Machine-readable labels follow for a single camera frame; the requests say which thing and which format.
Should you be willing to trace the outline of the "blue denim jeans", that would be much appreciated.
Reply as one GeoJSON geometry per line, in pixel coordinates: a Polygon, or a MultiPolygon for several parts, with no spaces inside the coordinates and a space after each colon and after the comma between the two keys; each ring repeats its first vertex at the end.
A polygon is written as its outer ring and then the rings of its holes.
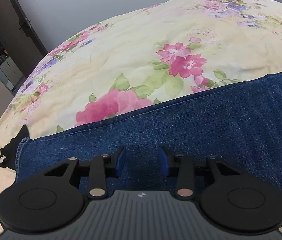
{"type": "Polygon", "coordinates": [[[69,157],[80,161],[125,146],[122,175],[108,191],[170,190],[158,149],[203,162],[215,156],[282,191],[282,73],[235,83],[81,125],[37,139],[23,139],[16,154],[16,182],[69,157]]]}

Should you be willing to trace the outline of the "floral yellow bed quilt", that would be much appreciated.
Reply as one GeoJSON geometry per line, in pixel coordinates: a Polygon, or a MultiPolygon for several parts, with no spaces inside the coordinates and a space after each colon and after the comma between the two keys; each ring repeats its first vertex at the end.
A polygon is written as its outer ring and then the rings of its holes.
{"type": "MultiPolygon", "coordinates": [[[[99,22],[45,56],[0,118],[0,150],[23,125],[38,138],[278,72],[282,3],[153,5],[99,22]]],[[[0,193],[14,178],[0,167],[0,193]]]]}

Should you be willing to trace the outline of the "small black cloth item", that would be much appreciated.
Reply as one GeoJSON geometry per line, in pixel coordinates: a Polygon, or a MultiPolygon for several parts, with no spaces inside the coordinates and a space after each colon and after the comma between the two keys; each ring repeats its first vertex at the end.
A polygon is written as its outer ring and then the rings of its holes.
{"type": "Polygon", "coordinates": [[[24,138],[29,137],[29,130],[26,125],[23,125],[16,137],[0,149],[0,167],[16,170],[16,154],[20,142],[24,138]]]}

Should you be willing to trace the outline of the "dark brown bedroom door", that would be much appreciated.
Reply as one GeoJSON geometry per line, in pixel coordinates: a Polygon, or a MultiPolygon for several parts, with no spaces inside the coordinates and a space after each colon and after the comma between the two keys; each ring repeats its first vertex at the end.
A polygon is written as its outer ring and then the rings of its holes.
{"type": "Polygon", "coordinates": [[[0,41],[17,65],[37,65],[47,50],[18,0],[0,0],[0,41]]]}

